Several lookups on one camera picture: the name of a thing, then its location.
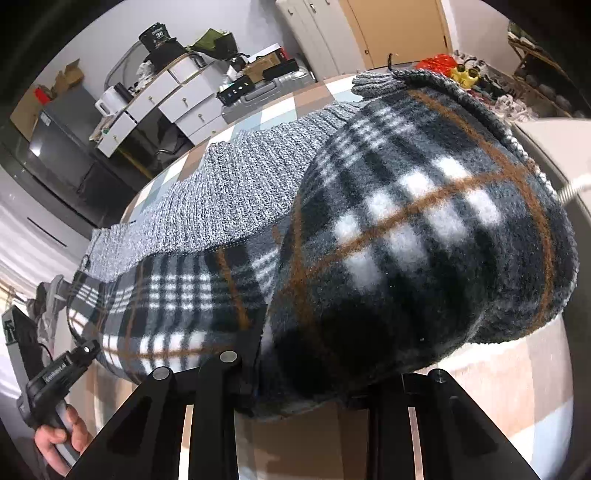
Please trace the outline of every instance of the human hand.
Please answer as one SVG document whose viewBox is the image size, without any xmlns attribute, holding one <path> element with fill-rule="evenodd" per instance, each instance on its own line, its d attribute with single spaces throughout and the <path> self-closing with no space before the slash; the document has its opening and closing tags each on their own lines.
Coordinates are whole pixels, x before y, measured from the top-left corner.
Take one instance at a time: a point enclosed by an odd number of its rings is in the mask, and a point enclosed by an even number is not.
<svg viewBox="0 0 591 480">
<path fill-rule="evenodd" d="M 77 452 L 83 453 L 86 447 L 92 441 L 92 435 L 88 433 L 86 423 L 80 418 L 74 407 L 68 405 L 66 408 L 66 417 L 73 425 L 72 446 Z M 47 463 L 61 476 L 66 476 L 70 471 L 69 465 L 61 458 L 55 445 L 64 443 L 68 435 L 63 429 L 55 429 L 49 425 L 42 425 L 35 432 L 35 444 L 41 454 L 47 460 Z"/>
</svg>

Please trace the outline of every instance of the black cable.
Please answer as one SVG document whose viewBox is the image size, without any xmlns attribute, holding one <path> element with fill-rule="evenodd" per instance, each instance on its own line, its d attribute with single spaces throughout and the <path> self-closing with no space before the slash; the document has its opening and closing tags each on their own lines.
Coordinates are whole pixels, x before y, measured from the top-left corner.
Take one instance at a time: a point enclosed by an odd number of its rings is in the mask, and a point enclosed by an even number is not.
<svg viewBox="0 0 591 480">
<path fill-rule="evenodd" d="M 41 342 L 37 342 L 37 345 L 43 347 L 45 349 L 45 351 L 47 352 L 47 354 L 49 355 L 49 360 L 53 362 L 53 356 L 51 356 L 51 353 L 49 353 L 49 348 L 47 348 L 45 345 L 43 345 Z"/>
</svg>

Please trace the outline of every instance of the white wall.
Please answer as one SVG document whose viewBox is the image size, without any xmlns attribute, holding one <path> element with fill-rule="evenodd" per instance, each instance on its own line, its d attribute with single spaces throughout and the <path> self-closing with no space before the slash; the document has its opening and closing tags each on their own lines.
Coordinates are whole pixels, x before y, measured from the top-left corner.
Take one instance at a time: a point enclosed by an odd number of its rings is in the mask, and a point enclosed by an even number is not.
<svg viewBox="0 0 591 480">
<path fill-rule="evenodd" d="M 231 31 L 241 52 L 252 54 L 279 43 L 289 54 L 299 46 L 274 0 L 125 0 L 91 23 L 37 77 L 51 87 L 59 70 L 80 58 L 84 86 L 96 99 L 115 63 L 156 22 L 181 45 L 193 44 L 208 28 Z"/>
<path fill-rule="evenodd" d="M 509 19 L 482 0 L 441 0 L 452 46 L 474 55 L 506 74 L 519 57 L 507 43 Z"/>
</svg>

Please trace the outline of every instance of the white drawer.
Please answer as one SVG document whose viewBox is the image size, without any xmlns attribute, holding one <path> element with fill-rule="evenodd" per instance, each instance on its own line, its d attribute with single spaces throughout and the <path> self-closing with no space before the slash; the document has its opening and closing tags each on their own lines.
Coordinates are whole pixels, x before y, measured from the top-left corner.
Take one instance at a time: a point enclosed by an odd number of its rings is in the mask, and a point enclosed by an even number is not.
<svg viewBox="0 0 591 480">
<path fill-rule="evenodd" d="M 189 136 L 189 140 L 193 143 L 193 145 L 199 145 L 202 141 L 207 140 L 209 137 L 223 132 L 227 127 L 228 124 L 221 116 L 219 116 L 204 127 L 201 127 L 193 135 Z"/>
<path fill-rule="evenodd" d="M 176 124 L 188 137 L 222 114 L 222 103 L 215 95 L 204 100 L 176 120 Z"/>
<path fill-rule="evenodd" d="M 99 150 L 110 157 L 124 138 L 137 126 L 138 124 L 126 112 L 123 112 L 99 142 Z"/>
<path fill-rule="evenodd" d="M 177 92 L 174 92 L 158 108 L 171 122 L 174 122 L 195 105 L 203 102 L 212 93 L 215 93 L 215 90 L 208 84 L 204 75 L 200 73 Z"/>
<path fill-rule="evenodd" d="M 176 88 L 178 88 L 178 83 L 173 76 L 168 71 L 162 72 L 158 78 L 134 98 L 129 104 L 127 112 L 139 123 Z"/>
</svg>

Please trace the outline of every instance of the red plastic bag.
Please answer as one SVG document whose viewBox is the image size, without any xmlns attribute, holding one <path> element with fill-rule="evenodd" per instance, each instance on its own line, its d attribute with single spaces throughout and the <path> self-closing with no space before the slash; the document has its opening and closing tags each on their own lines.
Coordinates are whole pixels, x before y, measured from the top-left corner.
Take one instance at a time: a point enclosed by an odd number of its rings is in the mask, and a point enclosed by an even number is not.
<svg viewBox="0 0 591 480">
<path fill-rule="evenodd" d="M 457 66 L 457 62 L 445 53 L 440 53 L 434 57 L 421 60 L 414 67 L 416 69 L 427 69 L 432 72 L 442 73 L 446 77 L 449 77 L 449 72 L 452 68 Z"/>
</svg>

